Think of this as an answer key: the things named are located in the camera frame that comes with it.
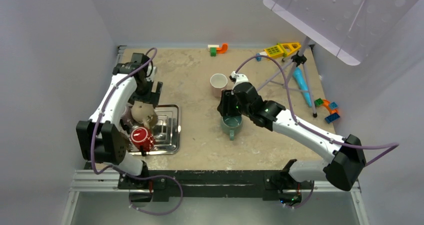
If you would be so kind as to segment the teal speckled mug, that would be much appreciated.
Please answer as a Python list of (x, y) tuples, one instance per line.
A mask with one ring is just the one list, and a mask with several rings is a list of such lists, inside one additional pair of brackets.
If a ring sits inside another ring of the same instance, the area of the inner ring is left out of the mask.
[(243, 118), (238, 116), (223, 116), (220, 120), (221, 130), (228, 135), (230, 141), (234, 141), (236, 135), (243, 127)]

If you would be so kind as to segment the pink mug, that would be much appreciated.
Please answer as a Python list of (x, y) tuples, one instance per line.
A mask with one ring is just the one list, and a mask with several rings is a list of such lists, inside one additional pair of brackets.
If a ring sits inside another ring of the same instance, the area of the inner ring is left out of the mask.
[(211, 87), (211, 94), (216, 98), (220, 98), (222, 90), (226, 90), (228, 78), (222, 73), (215, 73), (210, 77), (209, 84)]

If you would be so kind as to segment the orange elbow toy piece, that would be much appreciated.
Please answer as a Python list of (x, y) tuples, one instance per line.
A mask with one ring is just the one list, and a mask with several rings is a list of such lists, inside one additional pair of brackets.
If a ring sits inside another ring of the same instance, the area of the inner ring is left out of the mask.
[(223, 43), (220, 47), (216, 48), (217, 54), (224, 54), (227, 52), (229, 45), (227, 43)]

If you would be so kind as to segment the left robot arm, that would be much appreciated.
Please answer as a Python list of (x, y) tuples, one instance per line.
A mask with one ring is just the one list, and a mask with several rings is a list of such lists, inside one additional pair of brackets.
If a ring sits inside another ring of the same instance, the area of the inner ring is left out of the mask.
[(163, 83), (158, 82), (156, 91), (152, 90), (157, 73), (153, 63), (157, 49), (151, 48), (150, 51), (152, 55), (137, 53), (134, 60), (118, 63), (95, 112), (88, 120), (80, 120), (76, 125), (82, 157), (91, 162), (94, 173), (103, 173), (103, 170), (96, 169), (96, 164), (106, 164), (107, 168), (130, 176), (130, 184), (138, 190), (149, 184), (149, 176), (145, 173), (147, 164), (127, 151), (127, 142), (119, 126), (128, 105), (132, 108), (147, 106), (153, 111), (159, 104)]

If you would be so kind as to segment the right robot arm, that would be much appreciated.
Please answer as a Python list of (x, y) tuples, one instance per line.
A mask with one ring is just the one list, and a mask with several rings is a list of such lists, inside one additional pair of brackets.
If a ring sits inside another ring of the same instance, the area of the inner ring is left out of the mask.
[(249, 82), (221, 92), (217, 111), (222, 117), (245, 116), (256, 126), (285, 135), (321, 157), (318, 161), (290, 160), (280, 181), (288, 189), (305, 181), (327, 181), (342, 191), (350, 191), (366, 165), (361, 141), (354, 135), (346, 140), (292, 116), (273, 100), (264, 100)]

